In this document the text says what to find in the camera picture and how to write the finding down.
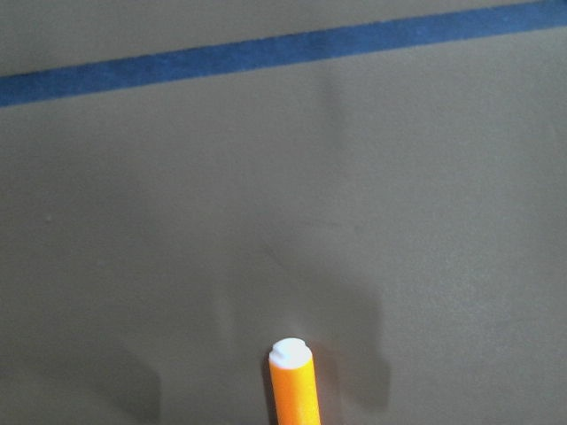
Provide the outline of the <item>orange highlighter pen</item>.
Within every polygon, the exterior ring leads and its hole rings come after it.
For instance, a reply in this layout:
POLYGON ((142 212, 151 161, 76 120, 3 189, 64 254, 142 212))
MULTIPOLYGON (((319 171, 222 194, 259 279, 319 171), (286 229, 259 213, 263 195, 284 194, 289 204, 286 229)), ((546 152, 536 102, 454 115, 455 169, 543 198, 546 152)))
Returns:
POLYGON ((277 423, 320 425, 314 356, 307 344, 296 337, 277 341, 268 367, 277 423))

